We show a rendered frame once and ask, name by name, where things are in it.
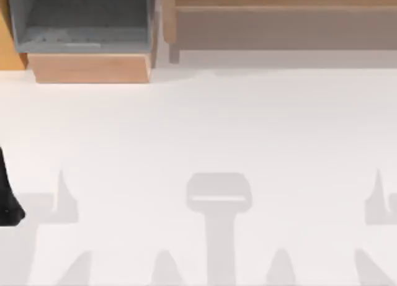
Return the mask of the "pale wooden drawer front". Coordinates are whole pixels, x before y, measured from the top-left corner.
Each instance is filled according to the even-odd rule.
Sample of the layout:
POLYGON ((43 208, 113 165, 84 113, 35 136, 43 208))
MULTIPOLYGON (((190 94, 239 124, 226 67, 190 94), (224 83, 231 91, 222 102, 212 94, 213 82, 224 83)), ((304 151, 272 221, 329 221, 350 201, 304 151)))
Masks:
POLYGON ((152 69, 148 53, 30 53, 28 59, 36 82, 45 84, 141 84, 152 69))

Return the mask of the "wooden open shelf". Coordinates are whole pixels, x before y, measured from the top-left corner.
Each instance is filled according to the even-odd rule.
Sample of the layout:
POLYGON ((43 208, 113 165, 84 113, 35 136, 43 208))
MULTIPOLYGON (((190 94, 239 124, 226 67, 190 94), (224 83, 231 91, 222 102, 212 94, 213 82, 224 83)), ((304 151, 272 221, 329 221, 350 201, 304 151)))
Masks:
POLYGON ((397 0, 161 0, 169 60, 188 51, 397 49, 397 0))

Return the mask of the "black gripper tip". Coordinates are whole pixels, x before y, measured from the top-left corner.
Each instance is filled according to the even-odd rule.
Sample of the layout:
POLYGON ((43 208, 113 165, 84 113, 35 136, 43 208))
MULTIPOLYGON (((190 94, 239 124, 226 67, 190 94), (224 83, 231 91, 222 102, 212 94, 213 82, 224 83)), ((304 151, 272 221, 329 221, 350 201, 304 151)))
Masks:
POLYGON ((17 226, 24 218, 25 210, 12 191, 0 147, 0 226, 17 226))

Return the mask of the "wooden cupboard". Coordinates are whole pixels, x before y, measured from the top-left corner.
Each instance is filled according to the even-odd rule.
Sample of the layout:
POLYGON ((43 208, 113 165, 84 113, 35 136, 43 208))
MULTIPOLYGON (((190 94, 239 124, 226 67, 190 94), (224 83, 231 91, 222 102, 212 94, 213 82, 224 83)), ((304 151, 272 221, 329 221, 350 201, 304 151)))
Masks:
POLYGON ((0 71, 22 71, 27 65, 27 54, 15 49, 9 0, 0 0, 0 71))

